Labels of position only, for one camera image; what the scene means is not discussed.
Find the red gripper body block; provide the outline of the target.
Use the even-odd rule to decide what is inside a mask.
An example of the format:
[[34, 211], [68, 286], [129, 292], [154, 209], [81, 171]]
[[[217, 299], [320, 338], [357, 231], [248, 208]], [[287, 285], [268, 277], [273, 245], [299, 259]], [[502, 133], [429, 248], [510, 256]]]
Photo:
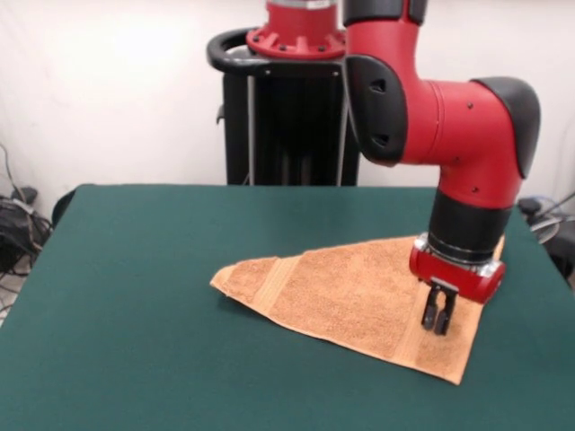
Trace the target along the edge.
[[414, 240], [409, 267], [419, 280], [428, 284], [442, 282], [476, 303], [488, 303], [492, 299], [506, 272], [505, 263], [499, 259], [491, 259], [481, 265], [450, 261], [431, 249], [427, 233]]

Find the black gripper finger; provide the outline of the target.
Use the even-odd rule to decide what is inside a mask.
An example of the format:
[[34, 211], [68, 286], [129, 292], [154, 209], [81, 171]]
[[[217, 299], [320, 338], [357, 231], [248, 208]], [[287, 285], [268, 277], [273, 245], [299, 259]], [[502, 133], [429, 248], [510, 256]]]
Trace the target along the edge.
[[442, 331], [445, 319], [438, 317], [440, 312], [438, 311], [437, 299], [438, 295], [443, 291], [443, 285], [439, 280], [432, 279], [429, 282], [429, 286], [430, 290], [421, 318], [421, 325], [425, 330]]
[[454, 309], [456, 307], [456, 298], [458, 297], [457, 289], [448, 286], [440, 287], [440, 291], [444, 294], [445, 303], [444, 308], [439, 312], [436, 325], [435, 334], [439, 336], [446, 336]]

